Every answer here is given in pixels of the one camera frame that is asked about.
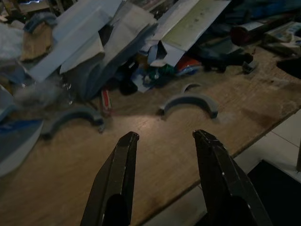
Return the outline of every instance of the tile floor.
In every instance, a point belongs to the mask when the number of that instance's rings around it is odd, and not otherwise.
[[[295,170],[300,139],[301,110],[242,152],[235,161],[248,173],[265,159],[301,182],[301,173]],[[144,225],[193,226],[205,213],[202,189],[197,186]]]

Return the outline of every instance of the gray plastic arc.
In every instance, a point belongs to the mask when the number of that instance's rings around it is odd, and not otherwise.
[[[103,118],[98,111],[90,107],[79,106],[59,113],[52,120],[44,121],[41,135],[43,138],[52,138],[61,125],[76,118],[86,119],[92,125],[104,125]]]
[[[166,114],[166,112],[180,104],[191,104],[199,106],[200,108],[207,111],[210,115],[210,118],[216,118],[218,114],[218,105],[217,103],[208,96],[205,95],[197,95],[197,94],[179,94],[171,97],[169,100],[165,102],[159,109],[162,114]]]

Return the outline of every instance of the curved plastic part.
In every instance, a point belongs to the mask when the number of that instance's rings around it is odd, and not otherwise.
[[[216,118],[218,114],[218,105],[210,97],[205,95],[186,94],[186,93],[171,97],[159,109],[162,114],[166,114],[166,112],[170,108],[180,104],[192,104],[192,105],[199,106],[200,108],[207,111],[210,115],[210,118],[212,119]]]
[[[23,30],[28,33],[33,33],[38,25],[42,22],[47,23],[50,26],[54,26],[57,24],[56,16],[53,13],[38,13],[35,14],[24,26]]]
[[[186,86],[184,86],[184,87],[182,88],[181,93],[185,93],[185,92],[188,91],[189,89],[194,88],[194,87],[199,87],[199,86],[202,86],[202,85],[199,84],[199,83],[195,83],[195,82],[193,82],[193,83],[188,83]]]
[[[58,129],[64,123],[72,120],[82,118],[88,120],[92,125],[104,125],[103,118],[100,113],[90,107],[80,106],[59,113],[54,119],[45,121],[41,132],[44,138],[52,138]]]

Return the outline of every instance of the white tile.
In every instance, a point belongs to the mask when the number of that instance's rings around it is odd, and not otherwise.
[[[298,147],[270,132],[237,156],[235,161],[248,173],[264,159],[301,181],[301,173],[296,171],[298,152]]]
[[[299,147],[301,139],[301,110],[285,120],[272,131]]]
[[[144,226],[193,226],[206,212],[203,192],[196,186],[150,221],[146,222]]]

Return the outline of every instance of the wooden tabletop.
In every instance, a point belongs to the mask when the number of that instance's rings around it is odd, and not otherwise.
[[[111,92],[114,114],[103,134],[73,120],[52,140],[40,139],[17,170],[0,178],[0,225],[79,225],[96,173],[129,131],[140,135],[132,225],[143,223],[199,183],[193,130],[214,134],[235,156],[300,109],[301,81],[278,69],[277,57],[261,48],[254,58],[260,65],[250,75],[232,66],[144,94]],[[218,102],[218,117],[191,105],[157,116],[158,106],[190,82],[202,84],[190,92]]]

